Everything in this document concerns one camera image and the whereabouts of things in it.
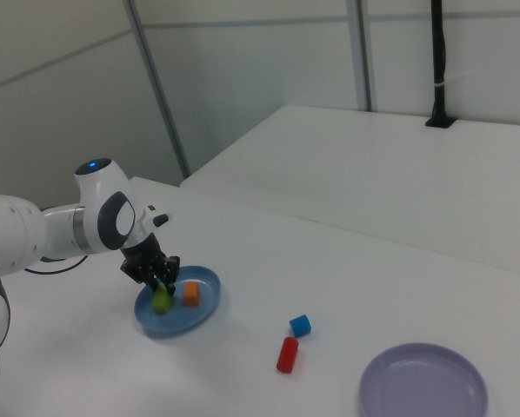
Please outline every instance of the blue plate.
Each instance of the blue plate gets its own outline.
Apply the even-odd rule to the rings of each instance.
[[[378,355],[361,378],[364,417],[484,417],[488,392],[475,366],[428,343]]]
[[[198,282],[200,305],[186,307],[183,304],[183,287],[187,281]],[[197,326],[216,309],[221,294],[221,282],[216,273],[204,267],[182,267],[175,283],[170,311],[156,314],[152,310],[154,292],[146,286],[135,301],[135,316],[143,328],[161,334],[182,333]]]

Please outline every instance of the red block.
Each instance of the red block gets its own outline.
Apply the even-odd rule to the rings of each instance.
[[[286,337],[281,346],[279,359],[277,360],[277,370],[284,374],[290,374],[293,370],[293,364],[297,357],[298,340],[294,337]]]

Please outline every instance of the white table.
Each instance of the white table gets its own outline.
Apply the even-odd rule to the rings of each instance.
[[[520,272],[520,126],[284,107],[181,187]]]
[[[120,253],[62,275],[5,276],[0,417],[359,416],[365,366],[412,341],[465,355],[488,384],[489,417],[520,417],[520,274],[131,181],[172,214],[157,232],[163,250],[219,274],[218,309],[187,334],[147,337]],[[313,333],[293,374],[279,374],[300,314]]]

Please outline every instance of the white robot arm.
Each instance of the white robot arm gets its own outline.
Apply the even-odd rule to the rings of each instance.
[[[121,249],[121,270],[156,290],[173,294],[179,258],[161,251],[153,232],[169,217],[134,196],[111,159],[96,159],[75,172],[78,204],[44,212],[23,199],[0,195],[0,275],[29,267],[42,257],[59,260]],[[10,306],[0,280],[0,347],[9,330]]]

